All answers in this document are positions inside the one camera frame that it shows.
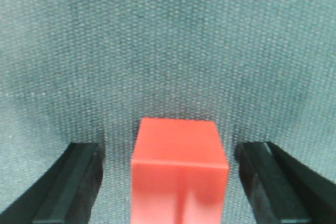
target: textured fabric background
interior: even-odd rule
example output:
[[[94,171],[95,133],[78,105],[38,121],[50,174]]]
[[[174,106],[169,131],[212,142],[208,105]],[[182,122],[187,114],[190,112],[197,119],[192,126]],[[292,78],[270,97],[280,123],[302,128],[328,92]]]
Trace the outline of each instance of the textured fabric background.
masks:
[[[271,140],[336,182],[336,0],[0,0],[0,210],[70,141],[105,141],[91,223],[129,223],[144,116],[214,120],[223,223],[255,223],[239,141]]]

